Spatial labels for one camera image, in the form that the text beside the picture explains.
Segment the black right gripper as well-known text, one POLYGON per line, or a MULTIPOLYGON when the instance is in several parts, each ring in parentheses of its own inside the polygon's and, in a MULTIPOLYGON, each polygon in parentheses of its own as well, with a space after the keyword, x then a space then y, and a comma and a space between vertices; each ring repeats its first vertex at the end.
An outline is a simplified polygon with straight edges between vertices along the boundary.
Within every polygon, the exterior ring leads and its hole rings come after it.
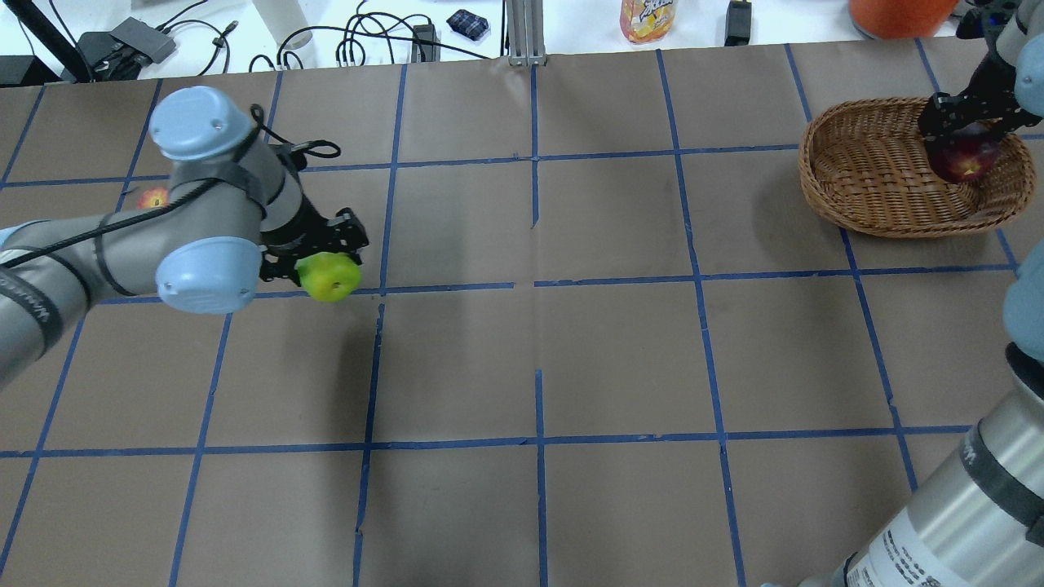
POLYGON ((928 98, 918 131, 924 139, 949 139, 973 123, 984 124, 989 138, 1003 139, 1015 130, 1033 127, 1042 116, 1015 100, 1015 67, 984 57, 969 85, 956 95, 938 92, 928 98))

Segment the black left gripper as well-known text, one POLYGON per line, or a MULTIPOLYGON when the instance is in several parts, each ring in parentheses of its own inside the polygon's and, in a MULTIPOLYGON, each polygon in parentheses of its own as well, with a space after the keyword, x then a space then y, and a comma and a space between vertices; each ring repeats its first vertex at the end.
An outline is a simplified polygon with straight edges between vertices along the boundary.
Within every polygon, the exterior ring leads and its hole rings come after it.
POLYGON ((283 179, 272 193, 262 190, 261 201, 261 281, 299 282, 299 261, 319 253, 345 255, 361 264, 369 235, 351 208, 330 218, 321 215, 296 179, 283 179))

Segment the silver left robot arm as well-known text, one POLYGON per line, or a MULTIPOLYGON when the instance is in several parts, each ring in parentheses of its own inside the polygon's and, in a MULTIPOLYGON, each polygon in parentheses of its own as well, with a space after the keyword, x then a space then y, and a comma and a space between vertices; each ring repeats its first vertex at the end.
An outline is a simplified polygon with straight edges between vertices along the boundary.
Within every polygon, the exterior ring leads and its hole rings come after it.
POLYGON ((365 227, 349 208, 321 215, 299 177, 328 142, 266 143, 263 117, 211 86, 176 90, 148 124, 173 165, 166 203, 2 230, 3 384, 109 298, 227 315, 262 282, 291 281, 321 301, 358 286, 365 227))

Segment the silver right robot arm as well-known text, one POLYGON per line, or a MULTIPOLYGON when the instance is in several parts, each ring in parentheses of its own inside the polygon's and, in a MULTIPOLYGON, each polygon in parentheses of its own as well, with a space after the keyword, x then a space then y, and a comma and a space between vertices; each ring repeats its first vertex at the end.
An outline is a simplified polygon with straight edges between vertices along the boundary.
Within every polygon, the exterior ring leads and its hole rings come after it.
POLYGON ((875 537, 806 586, 1043 583, 1042 246, 1020 264, 1003 320, 1013 390, 875 537))

